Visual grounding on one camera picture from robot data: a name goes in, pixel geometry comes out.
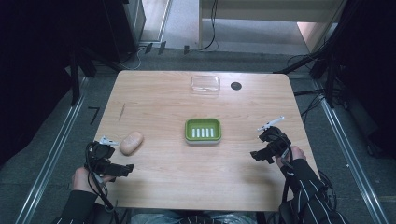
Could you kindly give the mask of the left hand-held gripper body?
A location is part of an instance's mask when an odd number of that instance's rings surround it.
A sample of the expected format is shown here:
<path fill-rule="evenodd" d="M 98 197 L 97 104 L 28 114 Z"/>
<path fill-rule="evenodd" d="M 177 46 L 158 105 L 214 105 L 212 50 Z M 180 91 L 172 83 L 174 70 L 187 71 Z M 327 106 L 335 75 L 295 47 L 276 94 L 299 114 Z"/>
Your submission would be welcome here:
<path fill-rule="evenodd" d="M 134 165 L 113 163 L 110 158 L 114 152 L 115 148 L 112 146 L 102 145 L 97 141 L 90 142 L 85 148 L 85 167 L 100 177 L 127 177 L 133 171 Z"/>

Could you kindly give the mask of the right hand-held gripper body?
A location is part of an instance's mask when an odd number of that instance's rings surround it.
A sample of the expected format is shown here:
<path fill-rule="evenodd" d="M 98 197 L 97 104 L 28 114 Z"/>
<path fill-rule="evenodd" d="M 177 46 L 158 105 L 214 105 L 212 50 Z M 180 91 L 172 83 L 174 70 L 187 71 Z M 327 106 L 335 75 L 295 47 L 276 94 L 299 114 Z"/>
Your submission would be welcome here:
<path fill-rule="evenodd" d="M 269 164 L 274 163 L 274 156 L 279 156 L 283 164 L 288 164 L 287 155 L 291 150 L 291 141 L 275 126 L 271 126 L 259 135 L 262 142 L 267 142 L 267 146 L 258 151 L 251 151 L 251 157 L 256 161 L 267 161 Z"/>

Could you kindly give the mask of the person's right hand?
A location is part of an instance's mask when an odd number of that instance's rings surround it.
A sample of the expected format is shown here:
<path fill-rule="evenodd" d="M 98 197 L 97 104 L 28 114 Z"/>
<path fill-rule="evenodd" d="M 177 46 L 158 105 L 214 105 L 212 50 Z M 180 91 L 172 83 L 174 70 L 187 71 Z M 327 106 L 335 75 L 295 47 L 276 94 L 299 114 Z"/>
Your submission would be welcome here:
<path fill-rule="evenodd" d="M 285 164 L 285 162 L 290 162 L 290 161 L 294 161 L 294 160 L 305 160 L 306 156 L 304 154 L 304 152 L 297 146 L 293 146 L 290 150 L 289 153 L 284 157 L 279 157 L 276 156 L 276 164 L 279 168 L 282 168 Z"/>

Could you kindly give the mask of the person's left hand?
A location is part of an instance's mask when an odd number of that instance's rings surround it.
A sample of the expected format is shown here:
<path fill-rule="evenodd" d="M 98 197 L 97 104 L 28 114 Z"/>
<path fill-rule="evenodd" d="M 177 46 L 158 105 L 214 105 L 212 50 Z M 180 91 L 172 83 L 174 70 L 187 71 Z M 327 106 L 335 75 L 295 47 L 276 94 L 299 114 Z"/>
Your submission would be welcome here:
<path fill-rule="evenodd" d="M 92 175 L 86 168 L 80 167 L 72 175 L 72 190 L 98 193 L 112 179 L 113 176 L 110 175 Z"/>

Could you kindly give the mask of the green soap dish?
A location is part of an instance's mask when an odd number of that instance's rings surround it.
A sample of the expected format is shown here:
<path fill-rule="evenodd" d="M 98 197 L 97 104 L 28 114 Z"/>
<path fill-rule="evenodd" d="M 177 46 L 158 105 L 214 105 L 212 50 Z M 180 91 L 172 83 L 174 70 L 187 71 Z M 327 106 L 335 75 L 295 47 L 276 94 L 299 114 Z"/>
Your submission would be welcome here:
<path fill-rule="evenodd" d="M 221 137 L 218 119 L 188 119 L 185 122 L 185 140 L 189 145 L 216 145 Z"/>

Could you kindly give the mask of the black metal stand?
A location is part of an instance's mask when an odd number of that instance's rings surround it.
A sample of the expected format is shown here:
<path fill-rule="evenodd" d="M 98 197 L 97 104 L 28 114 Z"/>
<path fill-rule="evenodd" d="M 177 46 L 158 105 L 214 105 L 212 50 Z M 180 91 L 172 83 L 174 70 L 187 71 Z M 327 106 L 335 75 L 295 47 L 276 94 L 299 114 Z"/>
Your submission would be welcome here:
<path fill-rule="evenodd" d="M 122 68 L 116 63 L 111 62 L 100 54 L 89 48 L 73 48 L 69 52 L 70 77 L 72 79 L 72 101 L 71 105 L 76 105 L 80 98 L 80 84 L 78 69 L 81 68 L 86 77 L 94 77 L 96 68 L 92 60 L 99 61 L 115 72 L 120 72 Z"/>
<path fill-rule="evenodd" d="M 286 75 L 303 65 L 315 62 L 314 66 L 310 69 L 309 75 L 313 79 L 319 79 L 324 75 L 324 73 L 327 73 L 324 95 L 330 108 L 334 108 L 332 99 L 334 81 L 336 75 L 340 72 L 340 64 L 337 60 L 336 53 L 339 51 L 340 41 L 342 40 L 349 24 L 350 19 L 341 20 L 335 27 L 330 38 L 316 52 L 305 55 L 300 61 L 293 63 L 284 69 L 275 71 L 275 74 Z"/>

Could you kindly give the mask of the clear plastic container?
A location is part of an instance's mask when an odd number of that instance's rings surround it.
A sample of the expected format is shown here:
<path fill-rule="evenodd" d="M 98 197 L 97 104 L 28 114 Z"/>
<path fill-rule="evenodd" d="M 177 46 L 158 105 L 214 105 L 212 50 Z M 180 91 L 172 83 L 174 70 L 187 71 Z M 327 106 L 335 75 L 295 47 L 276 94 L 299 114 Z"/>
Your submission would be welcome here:
<path fill-rule="evenodd" d="M 220 78 L 216 76 L 194 76 L 191 78 L 191 92 L 217 95 L 220 92 Z"/>

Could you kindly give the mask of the dark cabinet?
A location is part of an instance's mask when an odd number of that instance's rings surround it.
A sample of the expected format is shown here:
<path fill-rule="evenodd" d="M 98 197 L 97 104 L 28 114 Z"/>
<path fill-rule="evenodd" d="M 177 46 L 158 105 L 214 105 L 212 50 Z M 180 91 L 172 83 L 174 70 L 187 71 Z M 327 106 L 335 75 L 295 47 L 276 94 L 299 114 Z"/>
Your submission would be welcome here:
<path fill-rule="evenodd" d="M 104 0 L 111 39 L 111 61 L 121 62 L 128 53 L 137 53 L 146 23 L 142 0 Z"/>

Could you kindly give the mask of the metal floor rail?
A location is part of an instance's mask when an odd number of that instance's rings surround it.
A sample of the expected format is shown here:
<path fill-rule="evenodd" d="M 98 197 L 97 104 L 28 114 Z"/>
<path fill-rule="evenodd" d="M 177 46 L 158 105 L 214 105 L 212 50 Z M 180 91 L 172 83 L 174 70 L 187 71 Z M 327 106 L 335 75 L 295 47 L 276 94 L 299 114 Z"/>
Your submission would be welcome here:
<path fill-rule="evenodd" d="M 372 184 L 364 172 L 361 163 L 354 152 L 354 147 L 350 144 L 347 134 L 342 127 L 335 110 L 332 109 L 326 101 L 323 101 L 320 104 L 332 127 L 332 131 L 338 141 L 344 158 L 346 159 L 346 165 L 357 184 L 361 197 L 364 200 L 374 224 L 390 224 L 385 210 L 383 209 Z"/>
<path fill-rule="evenodd" d="M 49 155 L 43 163 L 37 178 L 35 179 L 35 183 L 27 195 L 15 224 L 30 224 L 35 210 L 50 181 L 50 176 L 52 175 L 55 165 L 60 158 L 66 139 L 71 132 L 84 100 L 85 94 L 82 93 L 78 97 L 77 102 L 68 109 L 67 116 L 64 119 L 60 131 L 57 133 L 54 143 L 50 148 Z"/>

